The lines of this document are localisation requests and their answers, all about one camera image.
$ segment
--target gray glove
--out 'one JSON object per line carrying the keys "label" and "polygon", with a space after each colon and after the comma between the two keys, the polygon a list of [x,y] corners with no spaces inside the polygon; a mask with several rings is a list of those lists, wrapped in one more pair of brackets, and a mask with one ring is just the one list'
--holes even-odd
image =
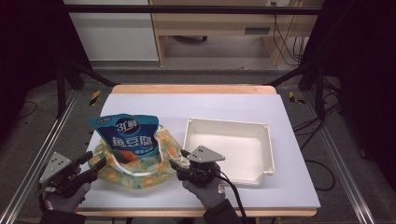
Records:
{"label": "gray glove", "polygon": [[[217,168],[216,174],[220,175],[220,167],[216,163],[215,166]],[[196,187],[188,180],[184,180],[182,185],[183,188],[195,194],[206,209],[212,208],[225,200],[224,185],[222,180],[217,177],[204,188]]]}
{"label": "gray glove", "polygon": [[70,198],[51,193],[44,201],[48,210],[75,213],[77,206],[84,201],[85,194],[90,190],[91,184],[85,183]]}

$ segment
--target snack bag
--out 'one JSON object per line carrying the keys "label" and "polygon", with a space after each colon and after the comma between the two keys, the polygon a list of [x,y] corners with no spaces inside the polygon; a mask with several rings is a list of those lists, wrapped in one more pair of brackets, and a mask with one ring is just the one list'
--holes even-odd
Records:
{"label": "snack bag", "polygon": [[119,162],[112,153],[116,149],[112,149],[101,139],[88,164],[93,167],[105,157],[106,166],[99,171],[98,178],[128,189],[146,189],[159,185],[176,172],[170,161],[180,164],[181,146],[162,125],[159,125],[154,137],[159,148],[156,156]]}
{"label": "snack bag", "polygon": [[159,121],[155,116],[118,114],[90,119],[90,124],[120,162],[159,154],[158,142],[154,138]]}

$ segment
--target packaged food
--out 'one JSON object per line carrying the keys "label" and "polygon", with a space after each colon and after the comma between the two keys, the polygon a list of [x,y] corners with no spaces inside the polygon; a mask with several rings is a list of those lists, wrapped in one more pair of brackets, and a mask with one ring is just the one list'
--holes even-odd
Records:
{"label": "packaged food", "polygon": [[118,114],[90,119],[90,124],[120,162],[159,154],[158,142],[154,138],[159,121],[155,116]]}

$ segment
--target white container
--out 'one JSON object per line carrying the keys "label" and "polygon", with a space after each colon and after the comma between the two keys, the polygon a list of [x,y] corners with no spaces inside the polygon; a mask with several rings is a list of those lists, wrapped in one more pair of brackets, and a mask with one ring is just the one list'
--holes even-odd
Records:
{"label": "white container", "polygon": [[192,152],[200,145],[225,156],[218,165],[234,184],[257,186],[275,173],[267,124],[190,118],[183,148]]}

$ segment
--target white table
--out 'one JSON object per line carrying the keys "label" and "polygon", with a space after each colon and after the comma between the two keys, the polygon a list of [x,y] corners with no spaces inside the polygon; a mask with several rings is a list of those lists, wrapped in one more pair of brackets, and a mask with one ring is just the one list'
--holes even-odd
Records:
{"label": "white table", "polygon": [[[276,172],[266,176],[259,186],[238,186],[247,215],[310,217],[320,207],[285,107],[275,90],[251,86],[122,86],[108,96],[101,116],[119,113],[157,116],[181,146],[191,117],[267,123]],[[93,150],[99,140],[99,134],[94,133],[88,150]],[[238,210],[231,188],[226,188],[226,195]],[[201,217],[205,212],[175,175],[161,185],[139,190],[98,179],[86,199],[78,209],[85,216]]]}

